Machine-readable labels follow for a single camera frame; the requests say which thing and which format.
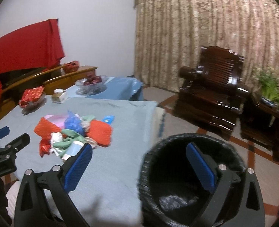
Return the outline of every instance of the red cloth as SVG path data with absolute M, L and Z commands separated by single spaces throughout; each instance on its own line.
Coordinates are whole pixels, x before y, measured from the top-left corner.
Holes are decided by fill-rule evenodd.
M 51 68 L 64 56 L 57 19 L 25 26 L 0 38 L 0 73 Z

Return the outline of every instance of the dark wooden chair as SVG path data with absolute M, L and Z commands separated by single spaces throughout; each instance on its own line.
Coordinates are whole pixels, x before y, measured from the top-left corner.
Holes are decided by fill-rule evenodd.
M 203 121 L 221 129 L 228 140 L 242 111 L 249 88 L 241 83 L 244 57 L 220 47 L 201 47 L 196 69 L 181 67 L 185 81 L 175 105 L 177 116 Z

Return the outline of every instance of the red fabric cover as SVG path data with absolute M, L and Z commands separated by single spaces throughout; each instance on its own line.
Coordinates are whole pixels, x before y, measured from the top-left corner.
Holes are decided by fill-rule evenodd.
M 90 122 L 87 136 L 95 140 L 99 145 L 108 146 L 111 142 L 112 127 L 99 120 Z
M 25 26 L 0 38 L 0 73 L 52 68 L 64 56 L 57 19 Z

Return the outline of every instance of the curtain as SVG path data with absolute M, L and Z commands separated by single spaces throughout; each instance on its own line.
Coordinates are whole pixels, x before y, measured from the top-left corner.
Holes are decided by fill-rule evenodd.
M 200 47 L 228 48 L 254 68 L 279 73 L 279 6 L 275 0 L 136 0 L 135 76 L 179 91 L 181 66 L 196 67 Z

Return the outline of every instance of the metal screw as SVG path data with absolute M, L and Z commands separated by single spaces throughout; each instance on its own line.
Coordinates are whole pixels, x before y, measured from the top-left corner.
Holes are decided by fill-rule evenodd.
M 248 168 L 248 173 L 253 174 L 254 170 L 252 168 Z
M 58 172 L 60 169 L 61 169 L 60 166 L 54 166 L 54 167 L 52 168 L 52 170 L 53 170 L 54 172 Z
M 225 170 L 227 169 L 227 166 L 224 165 L 224 164 L 220 164 L 220 165 L 218 166 L 218 168 L 219 168 L 220 170 L 222 170 L 222 171 L 225 171 Z
M 28 169 L 28 170 L 25 171 L 25 174 L 26 174 L 26 175 L 30 175 L 31 173 L 32 173 L 32 170 L 31 170 L 31 169 Z

